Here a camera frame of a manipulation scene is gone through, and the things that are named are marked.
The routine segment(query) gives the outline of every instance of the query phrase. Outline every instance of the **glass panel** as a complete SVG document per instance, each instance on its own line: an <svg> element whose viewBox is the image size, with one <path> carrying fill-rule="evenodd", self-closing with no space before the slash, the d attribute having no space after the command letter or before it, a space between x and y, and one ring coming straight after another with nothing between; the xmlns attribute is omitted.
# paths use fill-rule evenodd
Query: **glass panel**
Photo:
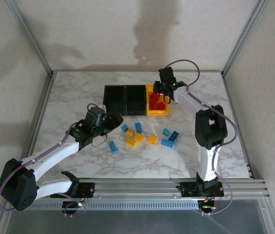
<svg viewBox="0 0 275 234"><path fill-rule="evenodd" d="M218 201L219 209L228 201ZM222 213L198 211L89 211L64 217L60 211L14 212L9 234L266 234L257 200L234 200Z"/></svg>

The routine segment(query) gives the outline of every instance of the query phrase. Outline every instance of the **yellow tray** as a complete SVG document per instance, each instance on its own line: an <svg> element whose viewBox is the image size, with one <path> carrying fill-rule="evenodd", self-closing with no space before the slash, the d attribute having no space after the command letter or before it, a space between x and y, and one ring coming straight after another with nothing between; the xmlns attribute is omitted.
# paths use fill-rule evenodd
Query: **yellow tray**
<svg viewBox="0 0 275 234"><path fill-rule="evenodd" d="M150 100L151 100L151 94L153 93L153 85L147 84L146 85L146 103L147 103L147 115L148 116L167 116L169 114L169 104L165 103L163 101L163 95L160 95L160 98L158 100L158 103L164 102L166 107L164 110L151 110Z"/></svg>

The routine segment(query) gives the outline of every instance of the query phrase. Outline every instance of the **bracket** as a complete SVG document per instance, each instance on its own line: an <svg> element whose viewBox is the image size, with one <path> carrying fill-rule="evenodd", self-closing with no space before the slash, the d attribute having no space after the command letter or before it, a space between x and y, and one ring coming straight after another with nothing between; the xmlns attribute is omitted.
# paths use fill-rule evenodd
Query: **bracket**
<svg viewBox="0 0 275 234"><path fill-rule="evenodd" d="M198 173L195 182L181 182L177 189L182 197L224 197L222 183L216 177L210 181L203 181Z"/></svg>
<svg viewBox="0 0 275 234"><path fill-rule="evenodd" d="M85 183L85 182L79 182L78 184L78 188L76 189L76 191L73 194L68 194L69 196L73 197L73 198L82 198L85 197L86 198L93 198L94 195L94 190L95 190L95 183ZM50 195L51 198L65 198L61 195L58 194L53 194Z"/></svg>

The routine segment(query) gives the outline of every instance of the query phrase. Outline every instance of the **red lego brick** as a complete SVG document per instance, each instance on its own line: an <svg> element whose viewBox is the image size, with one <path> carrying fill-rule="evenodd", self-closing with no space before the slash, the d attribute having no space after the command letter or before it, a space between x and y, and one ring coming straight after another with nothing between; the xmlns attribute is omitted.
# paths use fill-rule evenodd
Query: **red lego brick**
<svg viewBox="0 0 275 234"><path fill-rule="evenodd" d="M153 99L153 98L151 98L151 105L154 105L154 104L156 104L157 105L157 100L156 99Z"/></svg>
<svg viewBox="0 0 275 234"><path fill-rule="evenodd" d="M152 104L152 110L157 110L157 103Z"/></svg>
<svg viewBox="0 0 275 234"><path fill-rule="evenodd" d="M160 98L160 94L152 93L151 94L151 99L158 100Z"/></svg>
<svg viewBox="0 0 275 234"><path fill-rule="evenodd" d="M165 103L163 103L163 102L160 102L160 103L158 103L158 105L157 105L157 109L158 110L164 110L165 109L165 107L166 107L166 105L165 105Z"/></svg>

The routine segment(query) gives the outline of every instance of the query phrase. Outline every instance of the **white wall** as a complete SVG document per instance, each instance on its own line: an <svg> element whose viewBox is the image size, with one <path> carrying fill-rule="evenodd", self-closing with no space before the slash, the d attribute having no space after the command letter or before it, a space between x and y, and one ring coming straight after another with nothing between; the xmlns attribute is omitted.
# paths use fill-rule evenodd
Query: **white wall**
<svg viewBox="0 0 275 234"><path fill-rule="evenodd" d="M46 74L0 0L0 176L26 150Z"/></svg>
<svg viewBox="0 0 275 234"><path fill-rule="evenodd" d="M54 70L155 71L180 58L221 70L257 0L17 3Z"/></svg>
<svg viewBox="0 0 275 234"><path fill-rule="evenodd" d="M275 207L275 1L269 1L227 78L251 163Z"/></svg>

